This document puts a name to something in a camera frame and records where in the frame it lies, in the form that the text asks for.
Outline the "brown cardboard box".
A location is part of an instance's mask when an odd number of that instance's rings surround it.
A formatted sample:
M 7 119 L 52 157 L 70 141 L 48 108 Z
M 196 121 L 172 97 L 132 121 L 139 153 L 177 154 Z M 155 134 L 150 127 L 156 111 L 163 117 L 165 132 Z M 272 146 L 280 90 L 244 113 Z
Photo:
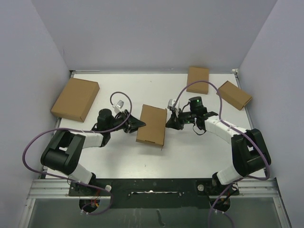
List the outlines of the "brown cardboard box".
M 139 127 L 136 142 L 162 149 L 165 142 L 167 109 L 143 104 L 140 121 L 145 126 Z

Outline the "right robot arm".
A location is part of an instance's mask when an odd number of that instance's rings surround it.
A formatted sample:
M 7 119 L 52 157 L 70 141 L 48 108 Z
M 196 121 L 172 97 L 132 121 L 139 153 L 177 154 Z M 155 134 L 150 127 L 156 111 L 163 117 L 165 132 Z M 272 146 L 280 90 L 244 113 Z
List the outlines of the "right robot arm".
M 192 124 L 203 131 L 197 135 L 213 133 L 231 145 L 232 164 L 212 175 L 211 188 L 215 193 L 222 194 L 230 183 L 271 164 L 266 143 L 258 129 L 249 130 L 220 120 L 216 112 L 207 111 L 200 96 L 190 98 L 186 105 L 190 107 L 188 112 L 179 108 L 178 101 L 169 100 L 171 116 L 166 128 L 183 130 L 185 124 Z

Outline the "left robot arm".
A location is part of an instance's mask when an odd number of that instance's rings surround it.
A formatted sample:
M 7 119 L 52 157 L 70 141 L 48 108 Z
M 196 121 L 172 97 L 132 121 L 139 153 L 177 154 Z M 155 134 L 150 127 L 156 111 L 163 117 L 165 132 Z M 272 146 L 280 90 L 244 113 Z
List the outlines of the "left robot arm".
M 97 123 L 89 133 L 57 131 L 42 153 L 40 162 L 80 182 L 80 190 L 85 195 L 92 195 L 96 191 L 95 174 L 79 164 L 82 150 L 106 146 L 111 138 L 112 129 L 133 133 L 145 125 L 145 122 L 133 117 L 127 110 L 113 116 L 111 110 L 102 109 L 99 111 Z

